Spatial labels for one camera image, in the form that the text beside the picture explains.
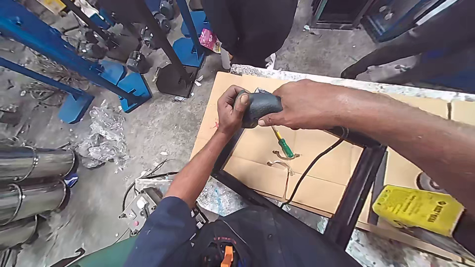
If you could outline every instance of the cardboard sheet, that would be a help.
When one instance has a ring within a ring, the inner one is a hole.
[[[475,125],[475,102],[453,101],[451,119]]]
[[[238,85],[250,92],[254,92],[257,87],[260,87],[273,92],[286,82],[256,76],[217,73],[191,156],[193,157],[216,131],[218,123],[216,102],[229,86]],[[447,102],[444,100],[404,95],[390,96],[427,112],[444,118],[448,117]],[[471,122],[475,124],[475,119],[471,115],[465,115],[475,113],[475,105],[473,103],[471,105],[466,103],[453,104],[452,108],[454,112],[453,119],[464,122],[473,120]],[[246,129],[243,132],[224,170],[261,194],[283,201],[290,197],[301,173],[305,171],[309,163],[317,154],[334,143],[337,137],[323,131],[293,131],[282,126],[279,126],[277,129],[294,153],[301,154],[299,158],[288,161],[295,172],[294,176],[287,178],[286,169],[278,164],[272,167],[267,166],[267,161],[279,160],[272,153],[272,150],[278,150],[281,153],[282,151],[277,144],[277,139],[272,129],[259,126],[254,129]],[[295,195],[293,204],[327,217],[335,213],[361,152],[362,148],[358,146],[342,143],[321,158],[303,180]],[[385,184],[416,188],[415,178],[420,172],[421,170],[417,166],[389,148]],[[358,227],[377,232],[380,235],[408,243],[432,253],[443,255],[444,257],[450,257],[454,260],[460,259],[454,254],[398,232],[392,227],[386,227],[384,222],[379,223],[377,227],[369,225],[367,218],[370,211],[370,199],[371,193],[366,199],[361,212]]]
[[[429,113],[448,118],[448,102],[442,99],[413,97],[397,94],[388,94],[392,98],[418,107]],[[416,178],[422,172],[416,165],[399,155],[392,148],[388,148],[388,164],[384,184],[417,189]]]

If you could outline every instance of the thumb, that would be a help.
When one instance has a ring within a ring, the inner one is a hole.
[[[242,119],[244,112],[246,111],[247,107],[249,106],[249,95],[242,94],[239,99],[237,100],[236,104],[233,108],[233,116],[236,118]]]
[[[284,112],[267,114],[257,122],[259,126],[283,125],[285,122]]]

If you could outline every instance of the green surface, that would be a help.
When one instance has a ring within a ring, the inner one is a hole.
[[[117,242],[81,257],[67,267],[122,267],[135,244],[135,237]]]

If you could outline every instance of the person's leg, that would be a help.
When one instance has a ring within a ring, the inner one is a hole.
[[[475,1],[459,0],[428,21],[408,30],[369,53],[355,64],[342,71],[341,77],[355,79],[369,66],[378,66],[392,61],[415,56],[438,48],[451,47],[474,38],[471,16]]]
[[[413,34],[414,29],[388,41],[384,46],[367,54],[353,65],[342,71],[341,77],[355,79],[360,73],[365,72],[369,66],[379,66],[395,60],[415,56],[427,51],[427,42]]]
[[[444,55],[433,60],[418,63],[413,68],[385,78],[378,82],[385,84],[403,85],[439,76],[448,76],[463,70],[475,60],[475,48],[455,50],[454,53]]]

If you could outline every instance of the yellow label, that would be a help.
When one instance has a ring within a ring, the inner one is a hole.
[[[61,2],[61,0],[37,0],[40,2],[43,6],[45,6],[49,11],[53,12],[55,15],[57,15],[61,10],[63,10],[66,5]]]
[[[452,236],[464,206],[447,194],[386,185],[373,210],[395,227],[421,227]]]

